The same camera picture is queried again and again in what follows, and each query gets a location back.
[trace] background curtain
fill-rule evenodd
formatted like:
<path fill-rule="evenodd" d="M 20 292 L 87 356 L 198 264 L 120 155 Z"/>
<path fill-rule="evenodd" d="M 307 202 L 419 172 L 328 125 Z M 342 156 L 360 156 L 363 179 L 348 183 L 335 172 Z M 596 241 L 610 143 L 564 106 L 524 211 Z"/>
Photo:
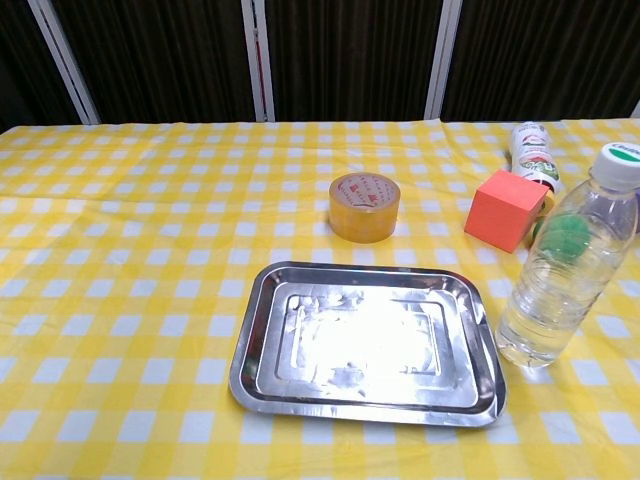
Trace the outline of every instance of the background curtain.
<path fill-rule="evenodd" d="M 254 121 L 239 0 L 53 0 L 104 123 Z"/>
<path fill-rule="evenodd" d="M 628 117 L 638 0 L 464 0 L 445 121 Z"/>
<path fill-rule="evenodd" d="M 422 119 L 441 0 L 266 0 L 276 119 Z"/>
<path fill-rule="evenodd" d="M 16 125 L 79 123 L 26 0 L 0 6 L 0 133 Z"/>

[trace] bottle neck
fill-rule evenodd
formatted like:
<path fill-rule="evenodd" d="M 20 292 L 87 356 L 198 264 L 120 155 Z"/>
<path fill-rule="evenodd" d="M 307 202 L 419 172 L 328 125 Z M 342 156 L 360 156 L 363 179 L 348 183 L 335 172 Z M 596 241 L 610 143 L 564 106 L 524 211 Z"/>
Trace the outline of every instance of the bottle neck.
<path fill-rule="evenodd" d="M 610 198 L 611 200 L 627 200 L 629 198 L 633 198 L 635 196 L 635 189 L 632 190 L 616 190 L 613 188 L 608 188 L 599 183 L 593 175 L 590 175 L 589 187 L 593 192 L 598 194 L 599 196 Z"/>

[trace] white frame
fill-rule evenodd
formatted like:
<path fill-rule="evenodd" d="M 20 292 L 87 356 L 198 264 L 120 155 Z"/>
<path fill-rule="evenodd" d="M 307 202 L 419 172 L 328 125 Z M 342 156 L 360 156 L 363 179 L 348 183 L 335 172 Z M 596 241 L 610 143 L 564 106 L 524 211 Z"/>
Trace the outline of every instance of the white frame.
<path fill-rule="evenodd" d="M 275 122 L 276 115 L 273 108 L 273 87 L 271 83 L 271 61 L 269 57 L 269 37 L 267 36 L 266 0 L 253 0 L 256 14 L 256 29 L 258 47 L 260 49 L 260 67 L 262 71 L 262 91 L 264 93 L 264 107 L 267 122 Z"/>
<path fill-rule="evenodd" d="M 453 47 L 456 41 L 462 0 L 443 0 L 438 37 L 429 76 L 429 90 L 424 107 L 424 119 L 439 118 L 447 88 Z"/>
<path fill-rule="evenodd" d="M 242 4 L 242 20 L 244 22 L 244 36 L 247 42 L 247 58 L 249 60 L 249 75 L 251 76 L 251 93 L 253 108 L 256 112 L 256 122 L 264 122 L 267 115 L 262 99 L 262 85 L 260 81 L 260 63 L 258 62 L 258 29 L 255 26 L 252 0 L 240 0 Z"/>
<path fill-rule="evenodd" d="M 636 103 L 636 108 L 631 112 L 631 118 L 640 118 L 640 100 Z"/>
<path fill-rule="evenodd" d="M 51 2 L 49 0 L 28 0 L 28 2 L 80 121 L 85 125 L 100 123 L 100 117 Z"/>

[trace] water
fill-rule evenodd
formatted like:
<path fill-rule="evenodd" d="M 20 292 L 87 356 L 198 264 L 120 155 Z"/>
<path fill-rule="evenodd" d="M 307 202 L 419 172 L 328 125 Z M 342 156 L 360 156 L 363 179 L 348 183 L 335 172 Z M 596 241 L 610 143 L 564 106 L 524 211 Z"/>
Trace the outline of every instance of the water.
<path fill-rule="evenodd" d="M 625 242 L 602 222 L 587 220 L 589 245 L 573 262 L 541 251 L 536 242 L 496 331 L 512 362 L 541 367 L 564 350 L 625 254 Z"/>

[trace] stainless steel tray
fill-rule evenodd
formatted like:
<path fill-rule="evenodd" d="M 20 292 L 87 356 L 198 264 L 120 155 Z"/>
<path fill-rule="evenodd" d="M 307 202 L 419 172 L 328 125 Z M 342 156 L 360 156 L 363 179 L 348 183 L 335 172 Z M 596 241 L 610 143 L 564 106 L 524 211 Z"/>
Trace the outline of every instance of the stainless steel tray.
<path fill-rule="evenodd" d="M 465 278 L 298 262 L 258 274 L 230 386 L 258 412 L 465 427 L 494 421 L 506 398 Z"/>

